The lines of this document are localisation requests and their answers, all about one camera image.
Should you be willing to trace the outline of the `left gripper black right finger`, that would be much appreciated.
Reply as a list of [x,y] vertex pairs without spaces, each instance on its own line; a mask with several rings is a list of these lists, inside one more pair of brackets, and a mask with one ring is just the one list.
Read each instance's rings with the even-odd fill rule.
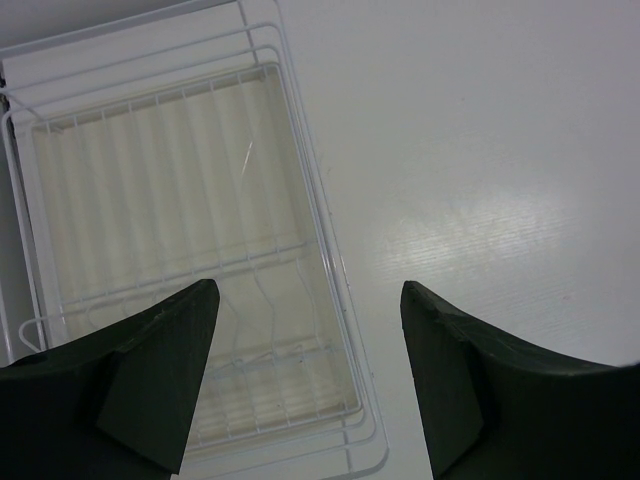
[[436,479],[635,479],[639,368],[525,341],[415,281],[401,323]]

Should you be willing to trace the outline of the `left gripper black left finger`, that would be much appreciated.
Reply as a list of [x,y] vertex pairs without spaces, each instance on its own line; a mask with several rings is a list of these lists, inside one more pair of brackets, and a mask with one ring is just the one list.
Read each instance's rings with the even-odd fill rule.
[[202,279],[133,316],[1,370],[4,479],[179,473],[216,327]]

